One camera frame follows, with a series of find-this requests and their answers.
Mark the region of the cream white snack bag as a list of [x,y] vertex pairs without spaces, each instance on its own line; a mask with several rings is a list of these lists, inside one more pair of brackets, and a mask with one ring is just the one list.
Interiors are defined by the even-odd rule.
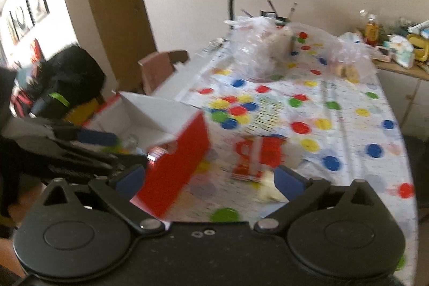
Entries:
[[261,203],[288,203],[289,200],[276,188],[274,184],[274,173],[266,171],[260,178],[257,190],[257,200]]

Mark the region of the red instant noodle packet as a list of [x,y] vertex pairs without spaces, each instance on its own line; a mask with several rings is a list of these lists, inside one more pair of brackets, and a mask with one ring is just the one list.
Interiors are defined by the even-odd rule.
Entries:
[[287,138],[280,135],[248,136],[235,145],[238,163],[231,171],[231,178],[242,181],[261,182],[267,170],[282,163],[282,146]]

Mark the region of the black bag on chair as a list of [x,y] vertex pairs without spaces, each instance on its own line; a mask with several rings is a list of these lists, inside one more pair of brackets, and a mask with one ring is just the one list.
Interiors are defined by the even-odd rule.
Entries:
[[13,99],[19,117],[60,120],[73,108],[98,98],[105,73],[83,48],[70,45],[36,66],[36,76]]

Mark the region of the colourful polka dot tablecloth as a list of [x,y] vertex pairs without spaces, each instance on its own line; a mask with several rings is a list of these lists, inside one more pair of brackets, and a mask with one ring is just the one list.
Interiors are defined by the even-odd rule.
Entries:
[[256,221],[277,208],[262,185],[232,178],[239,149],[258,136],[284,138],[282,163],[333,184],[367,181],[402,229],[406,249],[395,275],[413,285],[418,227],[415,187],[397,120],[376,76],[345,80],[328,67],[329,37],[296,27],[294,49],[263,82],[234,67],[229,46],[195,72],[170,78],[156,95],[204,112],[211,147],[164,214],[169,221]]

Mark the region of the red white cardboard box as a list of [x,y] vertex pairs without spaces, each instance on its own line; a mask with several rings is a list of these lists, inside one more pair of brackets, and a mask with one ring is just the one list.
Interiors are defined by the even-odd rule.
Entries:
[[202,110],[131,92],[119,93],[84,126],[114,133],[122,146],[137,141],[149,161],[137,204],[158,218],[165,216],[210,146]]

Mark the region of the wooden chair with towel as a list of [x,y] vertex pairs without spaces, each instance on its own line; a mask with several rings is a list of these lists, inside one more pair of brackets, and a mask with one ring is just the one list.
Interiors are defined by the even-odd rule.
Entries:
[[186,50],[155,51],[138,62],[143,81],[143,91],[151,95],[175,71],[174,64],[186,63],[189,54]]

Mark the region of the wooden door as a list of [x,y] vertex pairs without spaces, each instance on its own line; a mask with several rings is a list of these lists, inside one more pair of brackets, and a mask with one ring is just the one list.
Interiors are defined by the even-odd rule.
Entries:
[[156,50],[144,0],[89,3],[119,90],[137,90],[142,83],[138,62]]

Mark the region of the plastic bag with cookies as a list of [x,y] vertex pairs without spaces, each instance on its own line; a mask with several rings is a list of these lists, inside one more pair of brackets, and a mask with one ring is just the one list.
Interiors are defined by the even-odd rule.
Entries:
[[363,83],[376,75],[372,49],[366,44],[301,23],[289,23],[288,29],[295,36],[294,49],[320,64],[329,75],[351,83]]

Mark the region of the white side cabinet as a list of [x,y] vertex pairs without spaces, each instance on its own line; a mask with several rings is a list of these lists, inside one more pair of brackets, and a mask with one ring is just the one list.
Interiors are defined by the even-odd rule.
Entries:
[[396,62],[375,61],[375,66],[402,134],[428,141],[428,72]]

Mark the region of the large clear plastic bag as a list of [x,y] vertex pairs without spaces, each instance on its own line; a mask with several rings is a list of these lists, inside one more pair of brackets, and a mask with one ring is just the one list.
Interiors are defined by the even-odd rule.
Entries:
[[293,49],[294,33],[270,17],[226,20],[236,70],[250,81],[267,81]]

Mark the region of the tissue pack on cabinet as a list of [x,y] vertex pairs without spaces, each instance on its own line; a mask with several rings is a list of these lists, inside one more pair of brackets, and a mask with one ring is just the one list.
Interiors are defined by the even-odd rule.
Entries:
[[398,65],[405,69],[410,69],[415,63],[414,47],[403,36],[390,34],[387,36],[387,41],[384,42],[384,47],[392,53],[392,59]]

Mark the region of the amber liquid bottle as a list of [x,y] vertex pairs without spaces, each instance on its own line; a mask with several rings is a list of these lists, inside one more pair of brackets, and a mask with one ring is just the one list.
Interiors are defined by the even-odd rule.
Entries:
[[379,21],[377,15],[368,14],[367,23],[364,31],[366,44],[377,46],[379,40]]

